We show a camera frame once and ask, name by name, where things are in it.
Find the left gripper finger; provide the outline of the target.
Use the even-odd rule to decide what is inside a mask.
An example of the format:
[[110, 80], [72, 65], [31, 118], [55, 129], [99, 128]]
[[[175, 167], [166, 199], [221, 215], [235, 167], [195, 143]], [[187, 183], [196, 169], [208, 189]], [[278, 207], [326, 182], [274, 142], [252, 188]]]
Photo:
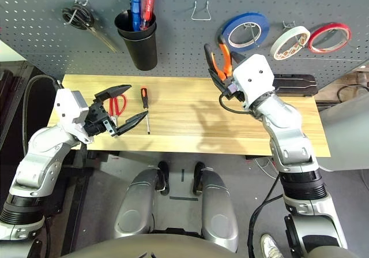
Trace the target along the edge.
[[115, 134], [117, 136], [120, 136], [130, 131], [131, 129], [135, 128], [147, 115], [148, 111], [143, 111], [139, 114], [130, 117], [129, 119], [126, 120], [126, 122], [123, 125], [116, 128]]
[[95, 94], [95, 99], [93, 101], [94, 102], [104, 102], [107, 99], [115, 98], [123, 94], [130, 88], [131, 88], [131, 85], [126, 85], [126, 84], [109, 87]]

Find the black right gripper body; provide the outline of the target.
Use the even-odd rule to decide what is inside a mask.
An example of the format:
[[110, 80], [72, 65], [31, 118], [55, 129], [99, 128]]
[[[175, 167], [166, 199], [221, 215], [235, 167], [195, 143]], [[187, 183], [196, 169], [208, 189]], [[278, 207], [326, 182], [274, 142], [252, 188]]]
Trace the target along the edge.
[[239, 90], [234, 78], [227, 78], [221, 81], [222, 93], [221, 96], [227, 100], [236, 98], [238, 101], [245, 101], [244, 93]]

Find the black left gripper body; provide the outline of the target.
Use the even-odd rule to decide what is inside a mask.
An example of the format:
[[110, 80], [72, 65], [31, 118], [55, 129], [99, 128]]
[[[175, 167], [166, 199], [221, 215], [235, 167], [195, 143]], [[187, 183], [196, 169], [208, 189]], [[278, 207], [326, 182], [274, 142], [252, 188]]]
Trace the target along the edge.
[[89, 111], [85, 119], [84, 130], [89, 137], [108, 132], [111, 136], [117, 136], [116, 124], [103, 106], [105, 99], [96, 98], [89, 106]]

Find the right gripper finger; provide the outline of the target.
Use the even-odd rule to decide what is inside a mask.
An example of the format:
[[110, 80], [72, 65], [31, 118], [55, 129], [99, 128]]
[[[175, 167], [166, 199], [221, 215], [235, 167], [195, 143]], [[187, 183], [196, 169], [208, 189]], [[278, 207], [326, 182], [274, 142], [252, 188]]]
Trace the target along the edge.
[[246, 60], [246, 57], [241, 53], [231, 51], [230, 55], [231, 55], [231, 64], [234, 68]]
[[212, 69], [208, 69], [208, 72], [211, 76], [211, 79], [214, 83], [214, 85], [220, 90], [220, 92], [224, 92], [227, 90], [227, 86], [223, 83], [223, 81], [219, 78], [216, 72], [214, 72]]

